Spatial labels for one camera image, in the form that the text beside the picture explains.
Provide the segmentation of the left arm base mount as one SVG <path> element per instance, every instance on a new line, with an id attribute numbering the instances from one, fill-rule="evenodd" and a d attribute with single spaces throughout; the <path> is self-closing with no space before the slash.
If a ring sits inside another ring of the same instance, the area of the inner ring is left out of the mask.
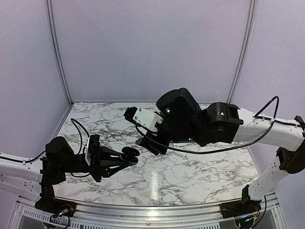
<path id="1" fill-rule="evenodd" d="M 52 213 L 55 216 L 73 217 L 76 203 L 72 201 L 52 198 L 41 198 L 35 203 L 35 208 Z"/>

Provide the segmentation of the black earbud charging case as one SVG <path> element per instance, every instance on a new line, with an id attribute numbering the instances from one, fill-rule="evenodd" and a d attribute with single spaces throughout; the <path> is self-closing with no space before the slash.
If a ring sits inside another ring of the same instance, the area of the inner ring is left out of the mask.
<path id="1" fill-rule="evenodd" d="M 135 165 L 138 163 L 138 156 L 140 152 L 132 147 L 126 146 L 122 149 L 120 154 L 120 159 L 124 162 L 129 163 L 130 165 Z"/>

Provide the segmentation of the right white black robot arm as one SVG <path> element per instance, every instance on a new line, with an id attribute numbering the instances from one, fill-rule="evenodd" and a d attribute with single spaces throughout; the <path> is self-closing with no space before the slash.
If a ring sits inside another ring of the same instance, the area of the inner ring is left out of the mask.
<path id="1" fill-rule="evenodd" d="M 301 117 L 292 120 L 265 116 L 234 104 L 216 102 L 202 109 L 186 88 L 161 96 L 158 112 L 137 108 L 131 115 L 136 128 L 147 132 L 139 144 L 155 155 L 165 154 L 172 143 L 244 142 L 277 146 L 276 156 L 267 169 L 243 189 L 236 210 L 245 214 L 264 195 L 289 174 L 305 168 L 305 124 Z"/>

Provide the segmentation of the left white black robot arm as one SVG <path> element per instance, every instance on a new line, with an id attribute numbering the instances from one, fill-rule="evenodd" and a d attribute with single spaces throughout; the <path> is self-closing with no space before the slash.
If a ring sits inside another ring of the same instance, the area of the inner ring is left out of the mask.
<path id="1" fill-rule="evenodd" d="M 89 174 L 95 182 L 138 163 L 140 152 L 124 147 L 121 152 L 100 144 L 99 135 L 89 136 L 83 153 L 74 153 L 67 140 L 52 139 L 37 159 L 0 157 L 0 188 L 41 204 L 49 212 L 60 209 L 54 185 L 66 180 L 66 174 Z"/>

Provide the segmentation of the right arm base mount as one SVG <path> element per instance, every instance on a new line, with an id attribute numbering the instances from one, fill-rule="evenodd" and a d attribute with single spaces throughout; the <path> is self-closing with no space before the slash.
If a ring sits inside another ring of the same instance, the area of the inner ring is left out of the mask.
<path id="1" fill-rule="evenodd" d="M 242 204 L 238 200 L 220 204 L 220 211 L 224 219 L 247 215 L 257 210 L 261 210 L 260 201 Z"/>

